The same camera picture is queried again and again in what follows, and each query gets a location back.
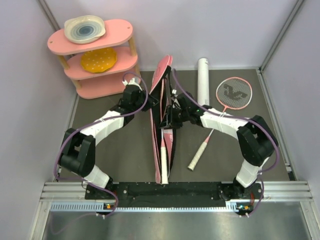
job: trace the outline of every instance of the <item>pink shelf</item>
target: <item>pink shelf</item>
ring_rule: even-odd
[[[76,56],[70,58],[67,61],[70,68],[65,69],[64,72],[69,78],[73,80],[84,80],[84,79],[90,79],[90,78],[95,78],[99,76],[124,72],[133,68],[136,65],[138,61],[138,55],[131,56],[130,48],[128,46],[117,46],[117,47],[114,47],[113,49],[116,51],[116,58],[117,58],[116,63],[112,68],[110,68],[105,72],[91,73],[91,72],[85,71],[81,66],[81,57],[83,53],[77,54]]]
[[[49,49],[56,55],[78,54],[85,51],[102,49],[121,45],[127,42],[133,35],[133,27],[130,22],[123,19],[104,21],[105,34],[98,40],[88,44],[76,44],[65,37],[65,30],[56,31],[47,42]]]
[[[84,99],[96,99],[113,94],[120,94],[124,91],[125,86],[122,78],[125,72],[118,72],[112,75],[103,75],[91,79],[85,79],[80,82],[81,88],[77,88],[77,93]],[[132,74],[128,74],[125,79],[129,81]]]

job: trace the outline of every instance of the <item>pink badminton racket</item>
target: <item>pink badminton racket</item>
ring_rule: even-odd
[[[252,94],[253,92],[250,83],[243,78],[234,76],[223,80],[215,91],[216,99],[222,106],[224,106],[224,109],[220,116],[223,117],[223,114],[227,109],[244,109],[251,102]],[[214,130],[212,129],[208,137],[204,140],[204,142],[201,144],[198,151],[194,155],[192,161],[188,166],[189,170],[193,171],[195,169],[201,155],[204,153],[208,145],[213,131]]]

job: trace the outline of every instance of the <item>racket handle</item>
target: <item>racket handle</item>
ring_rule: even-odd
[[[188,169],[193,171],[199,161],[199,159],[201,158],[201,155],[204,153],[206,147],[207,147],[207,143],[204,141],[201,146],[199,147],[198,151],[196,152],[196,154],[194,155],[192,161],[190,162]]]
[[[168,184],[168,167],[167,167],[167,149],[162,146],[161,149],[161,183]]]

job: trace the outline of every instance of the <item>white bowl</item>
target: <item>white bowl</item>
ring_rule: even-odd
[[[92,43],[105,33],[105,22],[98,16],[79,16],[64,23],[65,37],[76,44]]]

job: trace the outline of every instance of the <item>yellow plate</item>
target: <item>yellow plate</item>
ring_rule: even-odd
[[[117,52],[112,47],[86,51],[81,57],[81,66],[90,73],[102,73],[112,68],[117,61]]]

